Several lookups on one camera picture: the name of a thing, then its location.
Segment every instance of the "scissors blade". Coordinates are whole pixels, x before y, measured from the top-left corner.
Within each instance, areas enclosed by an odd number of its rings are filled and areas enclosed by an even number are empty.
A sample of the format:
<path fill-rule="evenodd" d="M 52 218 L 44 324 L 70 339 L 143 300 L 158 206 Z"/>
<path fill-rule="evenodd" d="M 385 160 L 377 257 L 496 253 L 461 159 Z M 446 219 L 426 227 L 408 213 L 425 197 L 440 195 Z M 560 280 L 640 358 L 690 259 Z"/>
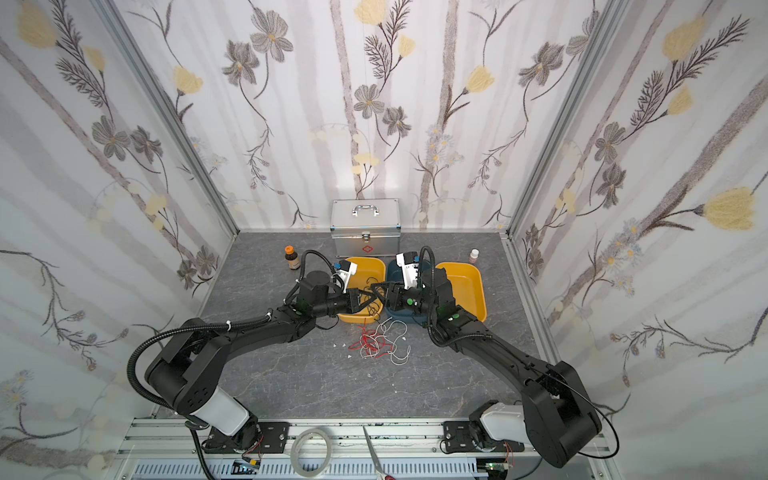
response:
<path fill-rule="evenodd" d="M 373 449 L 373 444 L 371 443 L 371 437 L 368 435 L 368 430 L 366 430 L 366 427 L 363 426 L 362 428 L 363 433 L 366 434 L 366 442 L 368 442 L 368 450 L 371 452 L 371 459 L 373 460 L 373 466 L 376 468 L 378 472 L 384 473 L 384 470 L 382 469 L 382 464 L 379 461 L 379 456 L 376 454 L 376 450 Z"/>

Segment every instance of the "case handle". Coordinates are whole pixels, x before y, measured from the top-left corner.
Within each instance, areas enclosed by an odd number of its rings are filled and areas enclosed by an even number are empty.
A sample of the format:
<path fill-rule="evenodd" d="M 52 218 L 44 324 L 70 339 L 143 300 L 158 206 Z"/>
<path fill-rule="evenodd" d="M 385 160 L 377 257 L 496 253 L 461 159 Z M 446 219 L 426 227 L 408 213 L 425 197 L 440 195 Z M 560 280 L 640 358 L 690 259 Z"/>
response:
<path fill-rule="evenodd" d="M 357 207 L 352 209 L 352 216 L 357 217 L 357 211 L 363 210 L 365 208 L 372 208 L 374 217 L 379 214 L 379 208 L 376 205 L 358 205 Z"/>

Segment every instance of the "clear tape roll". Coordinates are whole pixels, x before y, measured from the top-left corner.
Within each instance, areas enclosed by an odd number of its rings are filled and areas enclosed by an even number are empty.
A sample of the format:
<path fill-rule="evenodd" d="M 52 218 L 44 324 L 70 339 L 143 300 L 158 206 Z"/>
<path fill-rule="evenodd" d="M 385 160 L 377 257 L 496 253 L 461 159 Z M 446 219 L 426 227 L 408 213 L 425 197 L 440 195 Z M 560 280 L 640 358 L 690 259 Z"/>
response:
<path fill-rule="evenodd" d="M 323 464 L 319 468 L 315 470 L 311 470 L 311 471 L 304 470 L 304 468 L 302 468 L 302 466 L 299 465 L 299 450 L 301 449 L 301 445 L 314 435 L 320 435 L 326 443 L 326 460 L 323 462 Z M 290 449 L 290 464 L 297 475 L 301 475 L 304 478 L 316 477 L 322 474 L 326 470 L 326 468 L 328 468 L 328 465 L 330 464 L 330 462 L 331 462 L 331 438 L 323 430 L 309 429 L 304 432 L 301 432 L 301 434 L 296 437 L 296 441 L 293 442 L 293 445 L 291 446 L 291 449 Z"/>

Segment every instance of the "brown bottle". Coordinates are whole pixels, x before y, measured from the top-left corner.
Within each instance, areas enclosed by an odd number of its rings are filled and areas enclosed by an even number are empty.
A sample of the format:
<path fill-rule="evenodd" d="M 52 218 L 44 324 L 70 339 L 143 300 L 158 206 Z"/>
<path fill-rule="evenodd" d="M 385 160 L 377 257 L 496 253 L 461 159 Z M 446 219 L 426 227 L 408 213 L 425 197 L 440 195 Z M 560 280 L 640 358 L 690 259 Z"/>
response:
<path fill-rule="evenodd" d="M 301 266 L 299 254 L 293 251 L 293 247 L 290 245 L 286 247 L 286 260 L 288 260 L 288 267 L 291 270 L 298 270 Z"/>

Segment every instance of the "yellow tray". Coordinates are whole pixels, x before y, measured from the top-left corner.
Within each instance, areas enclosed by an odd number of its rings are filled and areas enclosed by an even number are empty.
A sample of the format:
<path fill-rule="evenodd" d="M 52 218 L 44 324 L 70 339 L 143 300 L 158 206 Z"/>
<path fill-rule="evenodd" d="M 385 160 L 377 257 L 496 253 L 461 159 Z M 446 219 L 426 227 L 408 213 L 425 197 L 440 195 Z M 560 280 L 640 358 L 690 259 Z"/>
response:
<path fill-rule="evenodd" d="M 444 268 L 448 280 L 451 280 L 456 305 L 464 307 L 464 310 L 484 322 L 488 317 L 488 311 L 485 308 L 480 270 L 474 265 L 460 262 L 439 263 L 437 268 Z"/>
<path fill-rule="evenodd" d="M 350 257 L 352 263 L 357 263 L 357 273 L 349 279 L 348 288 L 366 288 L 371 283 L 383 282 L 386 278 L 386 265 L 378 258 L 373 257 Z M 339 314 L 339 318 L 347 323 L 373 323 L 379 319 L 382 311 L 382 304 L 378 300 L 371 303 L 368 308 L 362 309 L 352 315 Z"/>

